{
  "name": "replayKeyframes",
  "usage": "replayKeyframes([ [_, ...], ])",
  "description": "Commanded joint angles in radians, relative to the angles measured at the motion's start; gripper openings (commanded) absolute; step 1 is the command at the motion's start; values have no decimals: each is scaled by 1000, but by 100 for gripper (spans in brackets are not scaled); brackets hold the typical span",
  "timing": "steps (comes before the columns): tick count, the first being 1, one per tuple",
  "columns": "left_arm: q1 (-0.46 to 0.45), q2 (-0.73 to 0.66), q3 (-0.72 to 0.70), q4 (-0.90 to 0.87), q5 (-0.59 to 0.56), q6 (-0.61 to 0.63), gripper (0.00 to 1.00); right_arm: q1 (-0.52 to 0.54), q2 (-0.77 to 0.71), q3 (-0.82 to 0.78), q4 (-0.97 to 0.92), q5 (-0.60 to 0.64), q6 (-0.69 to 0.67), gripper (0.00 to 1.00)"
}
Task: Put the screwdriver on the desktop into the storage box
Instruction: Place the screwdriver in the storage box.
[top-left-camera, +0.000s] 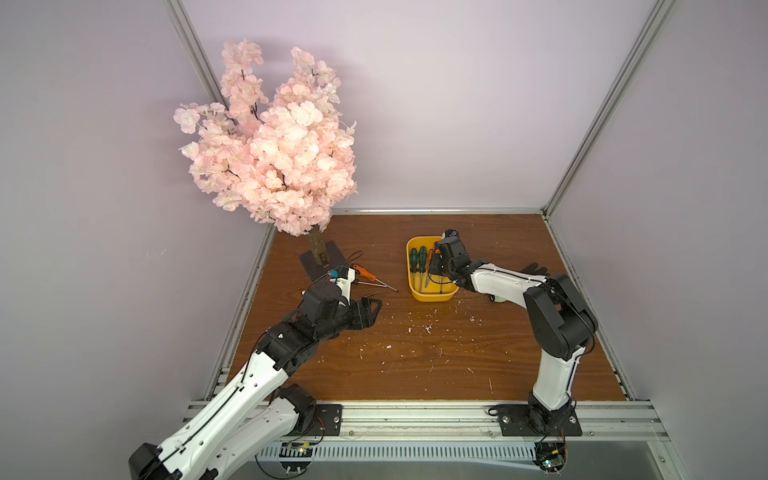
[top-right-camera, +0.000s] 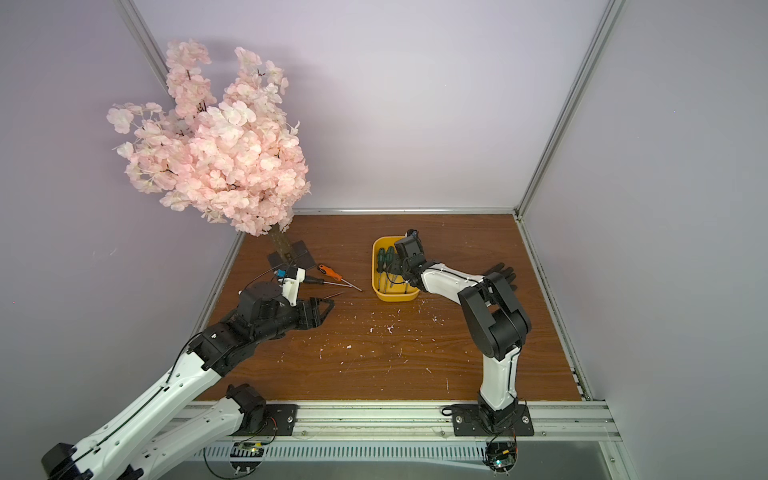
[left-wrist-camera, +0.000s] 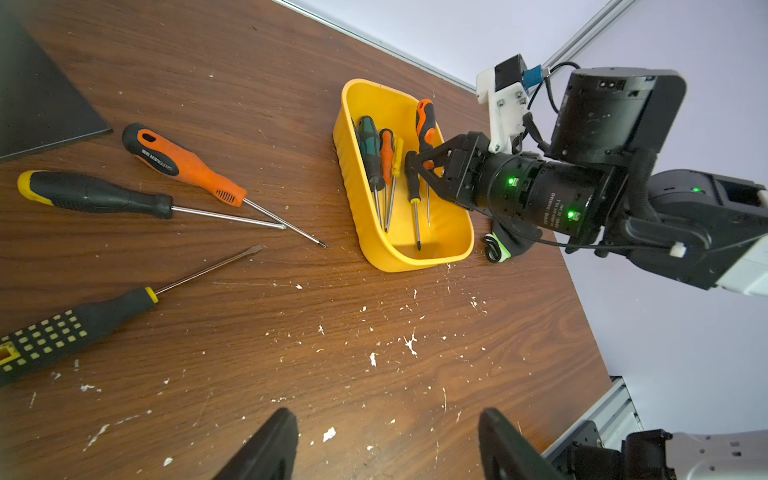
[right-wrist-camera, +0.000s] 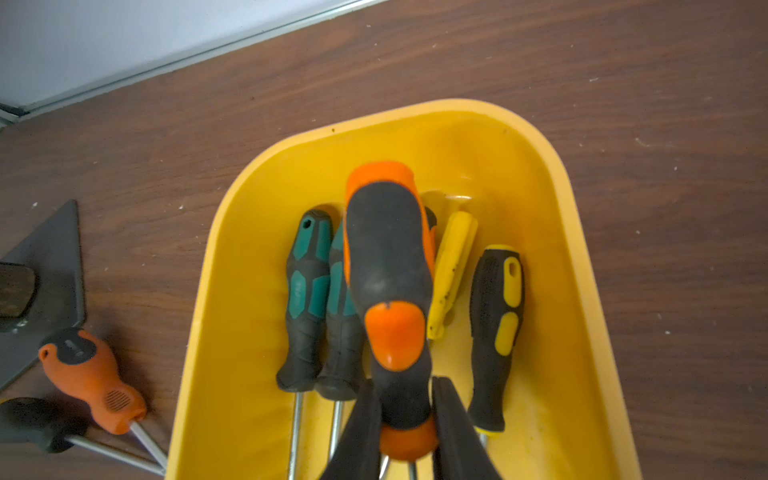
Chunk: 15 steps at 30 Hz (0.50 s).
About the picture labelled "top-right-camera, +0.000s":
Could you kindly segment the green black screwdriver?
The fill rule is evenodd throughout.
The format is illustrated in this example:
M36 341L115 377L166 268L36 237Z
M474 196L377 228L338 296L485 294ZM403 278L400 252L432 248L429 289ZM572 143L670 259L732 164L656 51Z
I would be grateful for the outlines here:
M386 270L387 255L385 248L379 248L377 252L376 273L381 275Z
M393 272L397 260L395 248L389 246L385 252L385 268L387 272Z

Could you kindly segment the black handled long screwdriver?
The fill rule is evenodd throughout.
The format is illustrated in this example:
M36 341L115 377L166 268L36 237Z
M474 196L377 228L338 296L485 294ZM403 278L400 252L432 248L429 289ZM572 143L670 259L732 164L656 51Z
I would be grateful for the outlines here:
M302 280L302 283L312 284L312 285L330 285L330 286L338 286L343 288L352 288L351 285L344 282L335 282L335 281L330 281L323 278L317 278L312 276L306 276Z

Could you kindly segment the yellow plastic storage box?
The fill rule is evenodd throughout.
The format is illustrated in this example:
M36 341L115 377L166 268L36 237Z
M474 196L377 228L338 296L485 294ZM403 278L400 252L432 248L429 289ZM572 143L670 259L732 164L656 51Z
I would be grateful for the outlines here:
M377 252L379 248L393 246L397 240L403 236L384 236L377 239L372 247L372 288L377 297L384 302L398 303L409 302L417 298L419 290L410 286L399 274L399 269L395 263L393 272L385 272L381 275L376 273Z

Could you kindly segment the black yellow thin screwdriver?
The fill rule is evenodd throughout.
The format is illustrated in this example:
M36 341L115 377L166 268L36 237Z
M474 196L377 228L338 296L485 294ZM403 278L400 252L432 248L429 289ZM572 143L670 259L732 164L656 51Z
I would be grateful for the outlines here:
M337 293L334 293L334 294L331 294L331 295L328 295L326 297L321 298L321 301L329 301L329 300L334 299L334 298L336 298L336 297L338 297L338 296L340 296L342 294L343 294L343 292L337 292Z

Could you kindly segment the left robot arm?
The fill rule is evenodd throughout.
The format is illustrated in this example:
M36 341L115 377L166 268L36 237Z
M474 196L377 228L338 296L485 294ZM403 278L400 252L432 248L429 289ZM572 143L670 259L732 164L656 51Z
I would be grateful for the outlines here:
M192 400L254 354L293 330L321 326L331 299L298 296L298 285L259 282L235 309L194 335L172 367L103 427L75 444L58 443L41 464L50 479L153 479L213 441L235 433L271 435L266 401L250 385L228 388L213 407L160 432Z

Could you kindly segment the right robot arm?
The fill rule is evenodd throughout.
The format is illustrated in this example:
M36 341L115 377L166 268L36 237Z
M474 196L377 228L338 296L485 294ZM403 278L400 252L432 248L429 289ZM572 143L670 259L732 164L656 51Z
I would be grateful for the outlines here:
M516 374L532 331L530 317L516 296L515 270L498 263L473 275L429 260L416 230L394 243L394 265L389 270L407 285L461 307L470 337L483 355L479 420L494 434L510 428L522 412Z

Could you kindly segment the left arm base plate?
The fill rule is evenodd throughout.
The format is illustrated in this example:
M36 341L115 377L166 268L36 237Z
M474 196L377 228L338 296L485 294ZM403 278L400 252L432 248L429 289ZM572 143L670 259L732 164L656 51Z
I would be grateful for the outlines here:
M298 405L266 404L243 416L233 436L289 437L297 420Z

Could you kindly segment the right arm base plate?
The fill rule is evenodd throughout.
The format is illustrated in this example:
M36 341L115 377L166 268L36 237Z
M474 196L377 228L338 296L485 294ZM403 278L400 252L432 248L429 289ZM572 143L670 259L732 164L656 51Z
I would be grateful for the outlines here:
M526 404L513 404L498 411L480 404L453 404L443 407L441 413L451 419L457 437L535 435Z

